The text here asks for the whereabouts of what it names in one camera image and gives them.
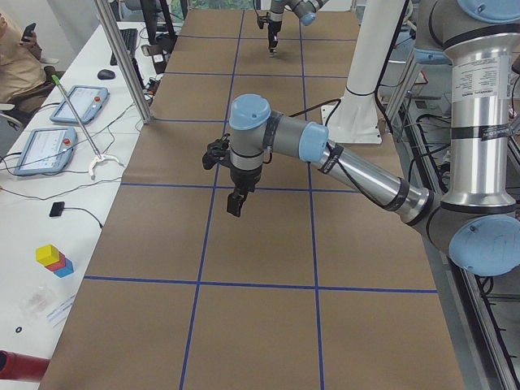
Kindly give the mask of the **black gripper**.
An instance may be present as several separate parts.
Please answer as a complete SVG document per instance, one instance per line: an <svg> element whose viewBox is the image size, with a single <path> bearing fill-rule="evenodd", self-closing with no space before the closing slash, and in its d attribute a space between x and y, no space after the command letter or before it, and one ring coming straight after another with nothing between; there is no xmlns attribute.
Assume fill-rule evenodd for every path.
<svg viewBox="0 0 520 390"><path fill-rule="evenodd" d="M281 30L282 22L269 19L267 24L268 24L268 41L269 41L268 50L270 52L276 52L276 47L278 45L277 36Z"/></svg>
<svg viewBox="0 0 520 390"><path fill-rule="evenodd" d="M253 193L256 184L261 179L261 167L253 170L241 170L232 166L230 168L230 177L235 185L235 189L227 196L227 212L237 218L241 216L241 209L245 203L245 195Z"/></svg>

